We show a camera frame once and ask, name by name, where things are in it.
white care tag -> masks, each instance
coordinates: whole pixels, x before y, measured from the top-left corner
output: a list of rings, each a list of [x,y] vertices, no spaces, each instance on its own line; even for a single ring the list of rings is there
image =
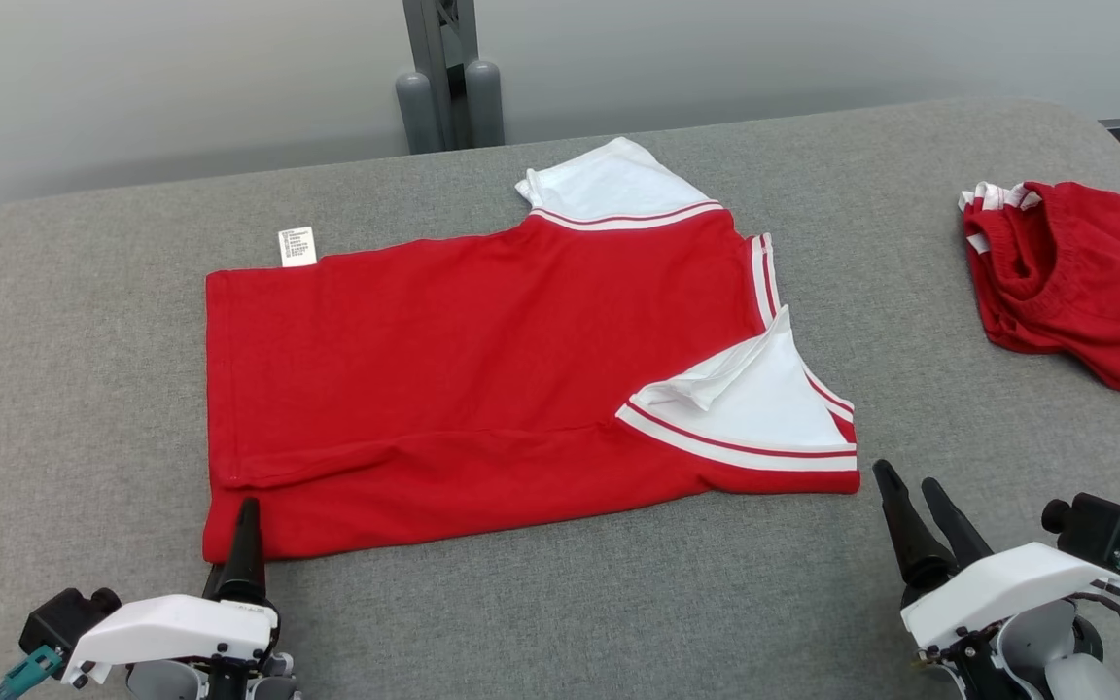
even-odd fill
[[[286,268],[312,265],[319,261],[314,252],[314,227],[290,227],[279,232],[279,255]]]

gray table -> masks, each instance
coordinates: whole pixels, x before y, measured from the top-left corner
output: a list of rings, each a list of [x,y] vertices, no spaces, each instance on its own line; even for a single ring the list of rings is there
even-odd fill
[[[859,464],[936,475],[996,549],[1080,489],[1120,501],[1120,393],[983,338],[955,198],[981,179],[1120,192],[1120,146],[1058,106],[939,102],[632,134],[771,231],[810,366]],[[606,138],[90,192],[0,208],[0,674],[66,586],[198,594],[204,276],[503,230],[512,184]],[[870,479],[274,563],[306,697],[952,696],[908,668]],[[1093,613],[1120,676],[1120,628]],[[48,687],[31,694],[71,697]],[[119,682],[84,697],[125,697]]]

red and white t-shirt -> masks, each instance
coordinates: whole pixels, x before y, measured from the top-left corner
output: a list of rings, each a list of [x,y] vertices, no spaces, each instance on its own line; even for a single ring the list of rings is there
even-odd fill
[[[209,276],[208,561],[245,496],[287,558],[857,491],[768,235],[625,138],[516,189],[510,231]]]

